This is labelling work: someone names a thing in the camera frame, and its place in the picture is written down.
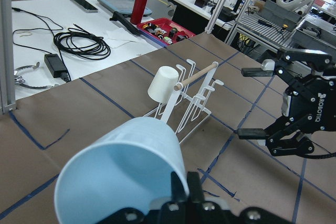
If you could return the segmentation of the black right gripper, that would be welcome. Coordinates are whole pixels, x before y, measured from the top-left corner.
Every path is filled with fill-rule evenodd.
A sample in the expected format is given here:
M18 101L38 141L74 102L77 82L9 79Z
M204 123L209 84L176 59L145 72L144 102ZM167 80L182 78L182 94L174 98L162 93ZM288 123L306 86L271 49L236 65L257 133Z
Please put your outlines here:
M297 78L288 69L295 61L306 62L311 74ZM283 93L282 116L265 129L237 130L242 140L264 140L272 156L305 156L314 151L305 134L335 131L335 78L331 55L311 49L280 48L277 59L266 59L260 68L242 68L244 77L277 75L288 88Z

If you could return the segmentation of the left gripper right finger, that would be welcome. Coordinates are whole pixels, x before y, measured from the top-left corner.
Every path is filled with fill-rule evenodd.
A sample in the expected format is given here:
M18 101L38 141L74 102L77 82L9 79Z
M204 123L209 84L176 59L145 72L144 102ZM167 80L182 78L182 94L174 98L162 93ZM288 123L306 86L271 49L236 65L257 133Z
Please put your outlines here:
M189 197L186 223L288 223L289 221L259 207L248 207L238 216L224 210L213 200L206 200L199 174L187 173Z

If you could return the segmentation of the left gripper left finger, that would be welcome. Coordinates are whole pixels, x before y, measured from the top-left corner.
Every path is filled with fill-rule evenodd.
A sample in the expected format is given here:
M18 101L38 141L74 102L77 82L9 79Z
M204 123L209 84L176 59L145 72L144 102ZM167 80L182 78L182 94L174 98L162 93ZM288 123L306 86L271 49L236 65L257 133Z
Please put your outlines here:
M171 172L171 195L151 201L149 223L185 223L186 203L183 184L176 172Z

